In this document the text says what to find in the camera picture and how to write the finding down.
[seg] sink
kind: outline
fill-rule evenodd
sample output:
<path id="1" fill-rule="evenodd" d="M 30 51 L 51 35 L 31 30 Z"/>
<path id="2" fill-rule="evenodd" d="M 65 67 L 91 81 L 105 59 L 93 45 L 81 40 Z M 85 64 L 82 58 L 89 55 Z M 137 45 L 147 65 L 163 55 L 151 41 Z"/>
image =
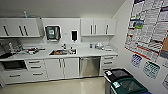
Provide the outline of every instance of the sink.
<path id="1" fill-rule="evenodd" d="M 49 55 L 68 55 L 76 54 L 76 49 L 53 50 Z"/>

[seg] gray floor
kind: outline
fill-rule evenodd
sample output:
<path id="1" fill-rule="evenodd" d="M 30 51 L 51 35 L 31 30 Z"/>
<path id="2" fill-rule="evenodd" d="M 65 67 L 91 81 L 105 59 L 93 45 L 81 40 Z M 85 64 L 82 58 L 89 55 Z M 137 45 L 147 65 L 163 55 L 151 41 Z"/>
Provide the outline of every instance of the gray floor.
<path id="1" fill-rule="evenodd" d="M 85 78 L 7 85 L 0 94 L 105 94 L 105 79 Z"/>

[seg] cabinet handle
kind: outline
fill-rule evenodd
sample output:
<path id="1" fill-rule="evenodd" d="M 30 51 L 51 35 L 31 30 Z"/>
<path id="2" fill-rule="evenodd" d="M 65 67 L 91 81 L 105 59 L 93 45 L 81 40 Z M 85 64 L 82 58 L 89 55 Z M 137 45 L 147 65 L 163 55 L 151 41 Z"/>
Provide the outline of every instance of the cabinet handle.
<path id="1" fill-rule="evenodd" d="M 113 59 L 113 57 L 107 57 L 107 58 L 104 58 L 104 59 Z"/>
<path id="2" fill-rule="evenodd" d="M 64 59 L 63 59 L 63 62 L 64 62 L 64 67 L 65 67 L 65 61 L 64 61 Z"/>
<path id="3" fill-rule="evenodd" d="M 104 62 L 104 64 L 112 64 L 113 62 Z"/>
<path id="4" fill-rule="evenodd" d="M 96 25 L 95 25 L 95 34 L 96 34 Z"/>
<path id="5" fill-rule="evenodd" d="M 43 75 L 43 73 L 40 73 L 40 74 L 33 74 L 33 75 Z"/>
<path id="6" fill-rule="evenodd" d="M 107 27 L 106 27 L 106 34 L 107 34 L 107 30 L 108 30 L 108 25 L 107 25 Z"/>
<path id="7" fill-rule="evenodd" d="M 29 62 L 29 63 L 39 63 L 40 61 L 35 61 L 35 62 Z"/>
<path id="8" fill-rule="evenodd" d="M 90 28 L 90 29 L 91 29 L 91 35 L 92 35 L 92 25 L 91 25 L 91 28 Z"/>
<path id="9" fill-rule="evenodd" d="M 59 59 L 59 63 L 60 63 L 60 68 L 61 68 L 61 61 L 60 61 L 60 59 Z"/>
<path id="10" fill-rule="evenodd" d="M 22 36 L 24 36 L 23 32 L 22 32 L 22 29 L 21 29 L 21 26 L 19 26 L 19 29 L 20 29 L 20 32 L 21 32 Z"/>
<path id="11" fill-rule="evenodd" d="M 10 75 L 9 77 L 19 77 L 20 75 Z"/>
<path id="12" fill-rule="evenodd" d="M 41 66 L 39 66 L 39 67 L 31 67 L 31 68 L 41 68 Z"/>
<path id="13" fill-rule="evenodd" d="M 25 30 L 26 36 L 28 36 L 26 26 L 24 26 L 24 30 Z"/>
<path id="14" fill-rule="evenodd" d="M 6 35 L 9 36 L 9 34 L 8 34 L 7 30 L 6 30 L 6 27 L 5 26 L 3 26 L 3 27 L 4 27 Z"/>

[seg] poster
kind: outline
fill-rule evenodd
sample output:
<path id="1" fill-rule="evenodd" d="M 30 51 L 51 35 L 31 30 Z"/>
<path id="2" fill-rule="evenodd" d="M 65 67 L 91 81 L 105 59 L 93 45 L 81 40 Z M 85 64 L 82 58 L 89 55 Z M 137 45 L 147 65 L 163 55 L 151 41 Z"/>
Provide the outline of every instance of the poster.
<path id="1" fill-rule="evenodd" d="M 163 86 L 168 90 L 168 74 L 167 74 L 165 80 L 163 81 Z"/>
<path id="2" fill-rule="evenodd" d="M 139 68 L 140 63 L 141 63 L 141 60 L 142 60 L 142 57 L 141 57 L 141 56 L 139 56 L 139 55 L 137 55 L 137 54 L 134 54 L 134 55 L 132 56 L 131 63 L 132 63 L 133 66 Z"/>
<path id="3" fill-rule="evenodd" d="M 153 79 L 156 79 L 156 76 L 158 74 L 160 70 L 160 67 L 152 62 L 146 62 L 145 66 L 144 66 L 144 73 L 150 77 L 150 78 L 153 78 Z"/>
<path id="4" fill-rule="evenodd" d="M 134 0 L 125 48 L 156 62 L 168 58 L 167 35 L 168 0 Z"/>
<path id="5" fill-rule="evenodd" d="M 163 62 L 163 66 L 168 68 L 168 59 L 165 59 L 164 62 Z"/>

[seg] recycling bin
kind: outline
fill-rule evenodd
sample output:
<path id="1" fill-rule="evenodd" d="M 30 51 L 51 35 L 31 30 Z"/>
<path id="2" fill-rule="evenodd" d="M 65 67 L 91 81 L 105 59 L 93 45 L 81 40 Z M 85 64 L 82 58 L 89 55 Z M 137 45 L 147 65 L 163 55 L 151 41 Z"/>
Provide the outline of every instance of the recycling bin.
<path id="1" fill-rule="evenodd" d="M 104 72 L 105 81 L 105 94 L 111 94 L 111 83 L 123 79 L 123 78 L 133 78 L 128 71 L 125 69 L 112 69 Z"/>
<path id="2" fill-rule="evenodd" d="M 134 78 L 123 78 L 111 83 L 111 94 L 145 94 L 145 88 Z"/>

